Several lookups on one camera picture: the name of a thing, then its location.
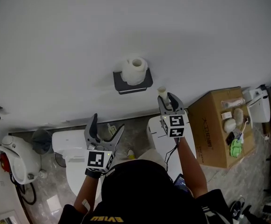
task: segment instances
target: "toilet paper roll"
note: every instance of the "toilet paper roll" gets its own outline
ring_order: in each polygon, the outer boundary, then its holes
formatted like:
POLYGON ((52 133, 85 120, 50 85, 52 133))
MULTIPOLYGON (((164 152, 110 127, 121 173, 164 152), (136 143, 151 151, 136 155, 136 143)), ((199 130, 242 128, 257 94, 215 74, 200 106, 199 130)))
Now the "toilet paper roll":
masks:
POLYGON ((147 69, 148 64, 143 58, 128 59, 122 67, 122 79, 129 85, 140 84, 145 79, 147 69))
POLYGON ((158 95, 163 98, 164 104, 168 106, 170 104, 167 89, 164 86, 161 86, 157 89, 158 95))

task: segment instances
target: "toilet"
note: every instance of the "toilet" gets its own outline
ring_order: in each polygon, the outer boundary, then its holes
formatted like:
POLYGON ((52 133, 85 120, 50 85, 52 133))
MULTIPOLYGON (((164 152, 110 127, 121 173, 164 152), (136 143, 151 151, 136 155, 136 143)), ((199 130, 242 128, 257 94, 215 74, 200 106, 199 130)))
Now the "toilet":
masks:
POLYGON ((13 177, 19 184, 28 184, 40 176, 40 155, 22 138, 5 136, 1 142, 0 151, 6 153, 13 177))
MULTIPOLYGON (((53 150, 61 154, 66 163, 66 177, 72 192, 77 196, 86 178, 87 150, 84 130, 55 132, 52 135, 53 150)), ((98 181, 96 199, 101 193, 101 179, 98 181)))

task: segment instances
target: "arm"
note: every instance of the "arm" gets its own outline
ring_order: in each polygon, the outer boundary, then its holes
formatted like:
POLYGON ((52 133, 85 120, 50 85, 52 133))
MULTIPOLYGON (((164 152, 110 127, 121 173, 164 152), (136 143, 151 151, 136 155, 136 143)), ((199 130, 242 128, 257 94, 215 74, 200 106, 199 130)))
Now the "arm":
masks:
POLYGON ((206 194, 208 190, 205 175, 188 146, 185 137, 180 138, 177 150, 187 187, 192 191, 195 198, 206 194))
POLYGON ((73 205, 77 211, 79 211, 83 214, 86 214, 88 212, 88 210, 82 204, 82 202, 85 199, 90 204, 91 211, 93 211, 98 180, 99 179, 97 179, 97 178, 92 178, 88 175, 86 176, 84 183, 81 186, 81 189, 80 189, 78 196, 76 197, 76 200, 73 205))

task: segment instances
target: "cardboard box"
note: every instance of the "cardboard box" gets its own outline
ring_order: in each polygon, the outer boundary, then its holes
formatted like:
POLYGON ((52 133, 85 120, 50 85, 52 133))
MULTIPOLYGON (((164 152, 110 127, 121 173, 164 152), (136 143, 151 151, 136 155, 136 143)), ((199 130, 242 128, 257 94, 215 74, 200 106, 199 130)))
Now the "cardboard box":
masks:
POLYGON ((243 133, 242 153, 237 158, 230 156, 230 146, 226 143, 229 134, 224 131, 225 120, 221 114, 229 111, 233 114, 235 108, 241 108, 243 115, 248 116, 246 105, 223 109, 221 101, 234 98, 242 98, 240 87, 210 91, 188 107, 188 118, 200 164, 229 168, 254 149, 251 124, 247 124, 243 133))

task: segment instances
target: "wrist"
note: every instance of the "wrist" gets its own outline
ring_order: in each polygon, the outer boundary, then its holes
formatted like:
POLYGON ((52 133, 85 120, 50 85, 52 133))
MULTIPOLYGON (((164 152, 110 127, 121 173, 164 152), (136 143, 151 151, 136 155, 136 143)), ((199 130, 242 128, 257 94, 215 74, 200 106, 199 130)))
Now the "wrist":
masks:
POLYGON ((90 169, 86 169, 85 174, 91 178, 99 179, 101 177, 101 172, 91 171, 90 169))

